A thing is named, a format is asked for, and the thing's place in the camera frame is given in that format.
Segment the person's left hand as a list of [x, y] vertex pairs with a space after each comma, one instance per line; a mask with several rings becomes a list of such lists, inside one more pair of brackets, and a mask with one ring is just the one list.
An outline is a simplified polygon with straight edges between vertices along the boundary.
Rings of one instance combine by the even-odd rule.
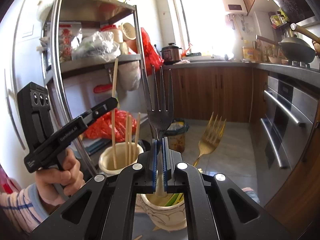
[[69, 148], [66, 150], [62, 171], [56, 168], [41, 169], [36, 171], [35, 179], [41, 202], [50, 206], [58, 206], [65, 202], [54, 184], [62, 185], [66, 196], [72, 196], [85, 184], [80, 162]]

